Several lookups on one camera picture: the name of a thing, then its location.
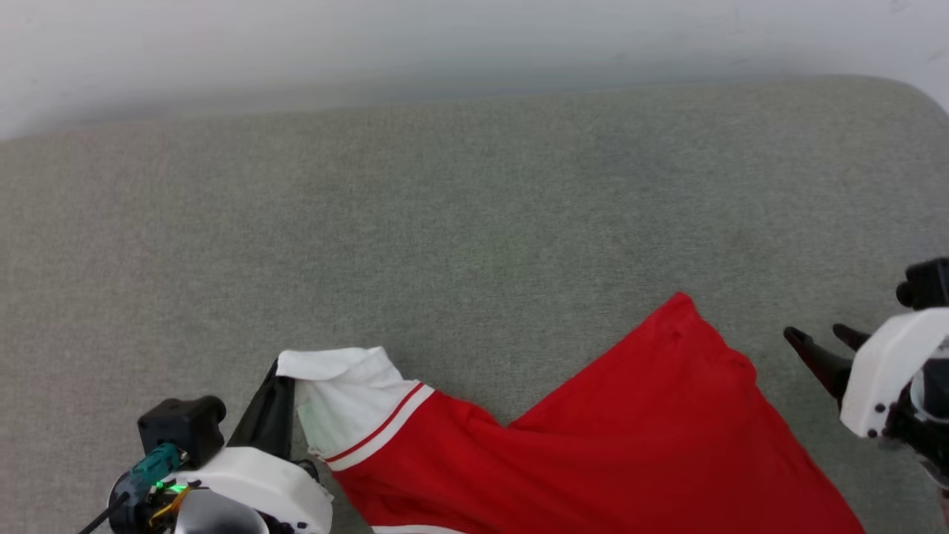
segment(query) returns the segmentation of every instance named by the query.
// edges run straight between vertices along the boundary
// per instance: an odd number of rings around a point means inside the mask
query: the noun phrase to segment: gray cushion
[[[834,321],[876,328],[905,266],[949,253],[949,120],[910,87],[110,125],[0,144],[0,199],[11,531],[95,516],[165,397],[219,395],[230,431],[283,349],[383,345],[510,421],[677,290],[869,532],[941,529],[911,454],[848,433],[781,337],[842,352]],[[365,531],[330,488],[334,531]]]

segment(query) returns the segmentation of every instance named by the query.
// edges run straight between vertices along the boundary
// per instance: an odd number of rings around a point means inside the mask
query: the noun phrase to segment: black cable
[[[108,517],[112,515],[112,512],[119,509],[119,506],[121,506],[125,501],[128,501],[127,491],[124,491],[122,495],[116,497],[116,500],[112,501],[112,504],[110,504],[108,508],[103,510],[102,513],[99,514],[98,517],[96,517],[96,519],[92,520],[92,523],[87,524],[84,529],[80,530],[79,534],[90,534],[93,530],[96,529],[97,526],[99,526],[100,524],[102,524],[103,521],[108,519]]]

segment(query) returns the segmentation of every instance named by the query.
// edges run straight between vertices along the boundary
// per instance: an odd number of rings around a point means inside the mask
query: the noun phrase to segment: gray couch
[[[88,522],[167,396],[219,395],[229,432],[283,349],[383,345],[510,421],[678,290],[867,531],[942,530],[912,456],[849,434],[781,337],[842,351],[832,322],[875,328],[949,253],[949,119],[910,87],[108,125],[0,143],[0,202],[5,531]],[[334,531],[365,531],[329,485]]]

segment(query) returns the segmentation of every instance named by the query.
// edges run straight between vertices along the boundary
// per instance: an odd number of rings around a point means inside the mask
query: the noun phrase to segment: red stripe
[[[371,434],[369,434],[368,436],[366,436],[365,439],[363,439],[361,442],[357,443],[356,445],[354,445],[354,446],[352,446],[352,447],[350,447],[350,448],[344,450],[343,452],[340,452],[339,454],[337,454],[337,455],[335,455],[335,456],[331,456],[331,457],[329,457],[329,458],[324,458],[323,461],[324,461],[324,462],[335,462],[335,461],[339,460],[340,458],[343,458],[344,456],[346,456],[346,454],[349,454],[350,452],[353,452],[353,451],[356,450],[357,448],[362,447],[363,445],[365,445],[366,443],[368,443],[369,440],[371,440],[372,438],[376,437],[376,435],[379,434],[379,432],[382,432],[382,429],[385,429],[385,427],[388,426],[388,424],[391,423],[392,420],[396,418],[396,414],[399,413],[399,410],[401,410],[402,407],[405,406],[405,403],[408,402],[409,398],[411,398],[412,395],[414,395],[416,391],[420,390],[423,385],[424,385],[424,384],[422,384],[421,382],[419,382],[411,391],[409,391],[409,394],[405,395],[405,396],[402,398],[401,402],[399,402],[399,405],[396,406],[396,409],[392,411],[392,415],[389,415],[388,419],[386,419],[385,421],[383,421],[382,424],[379,425],[379,427],[378,427],[377,429],[373,430],[373,432],[372,432]]]

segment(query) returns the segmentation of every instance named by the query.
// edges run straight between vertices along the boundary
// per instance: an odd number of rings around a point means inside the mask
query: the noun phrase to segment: clothing
[[[863,532],[686,295],[506,428],[381,348],[348,351],[278,372],[334,370],[298,381],[298,411],[377,532]]]

